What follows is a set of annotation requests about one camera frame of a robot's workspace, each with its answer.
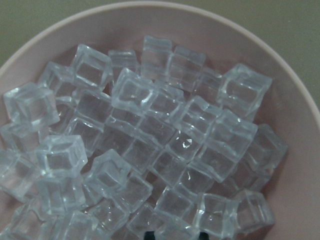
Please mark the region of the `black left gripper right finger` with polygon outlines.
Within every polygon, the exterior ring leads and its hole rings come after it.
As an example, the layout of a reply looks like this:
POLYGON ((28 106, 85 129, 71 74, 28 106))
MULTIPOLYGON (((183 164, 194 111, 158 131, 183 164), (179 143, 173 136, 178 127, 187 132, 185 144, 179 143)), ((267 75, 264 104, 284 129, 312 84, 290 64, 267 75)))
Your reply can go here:
POLYGON ((206 232, 200 232, 199 240, 209 240, 209 235, 206 232))

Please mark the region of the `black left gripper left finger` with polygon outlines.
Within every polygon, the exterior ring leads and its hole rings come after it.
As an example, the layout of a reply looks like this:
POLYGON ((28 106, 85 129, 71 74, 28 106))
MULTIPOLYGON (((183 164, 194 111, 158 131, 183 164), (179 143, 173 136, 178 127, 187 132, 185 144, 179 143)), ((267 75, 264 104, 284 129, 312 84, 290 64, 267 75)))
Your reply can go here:
POLYGON ((146 231, 144 233, 144 240, 155 240, 155 232, 154 231, 146 231))

